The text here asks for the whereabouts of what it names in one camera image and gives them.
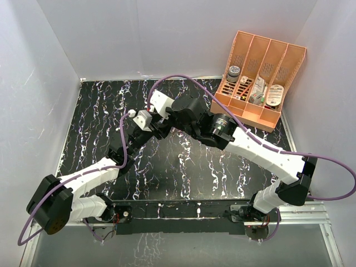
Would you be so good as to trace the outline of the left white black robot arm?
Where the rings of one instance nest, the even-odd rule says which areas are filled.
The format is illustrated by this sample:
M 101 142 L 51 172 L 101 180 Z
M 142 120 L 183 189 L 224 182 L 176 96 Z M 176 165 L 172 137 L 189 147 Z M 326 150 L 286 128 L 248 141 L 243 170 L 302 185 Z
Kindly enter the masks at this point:
M 30 219 L 48 235 L 58 233 L 70 221 L 89 217 L 112 220 L 115 208 L 109 201 L 85 194 L 127 173 L 138 150 L 153 137 L 166 138 L 170 130 L 168 124 L 154 122 L 146 130 L 135 126 L 127 134 L 120 131 L 112 136 L 106 156 L 95 164 L 70 175 L 45 176 L 26 207 Z

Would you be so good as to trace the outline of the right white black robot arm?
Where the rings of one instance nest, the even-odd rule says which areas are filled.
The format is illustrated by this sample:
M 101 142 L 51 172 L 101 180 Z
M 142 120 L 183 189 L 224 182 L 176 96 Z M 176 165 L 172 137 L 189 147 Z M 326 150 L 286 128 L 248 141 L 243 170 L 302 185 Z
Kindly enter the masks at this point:
M 229 116 L 211 113 L 195 98 L 169 100 L 162 108 L 164 118 L 206 146 L 242 156 L 277 176 L 277 180 L 256 192 L 249 203 L 231 214 L 238 220 L 262 220 L 276 207 L 284 204 L 305 204 L 316 160 L 288 155 L 285 151 L 270 151 L 265 142 L 254 142 Z

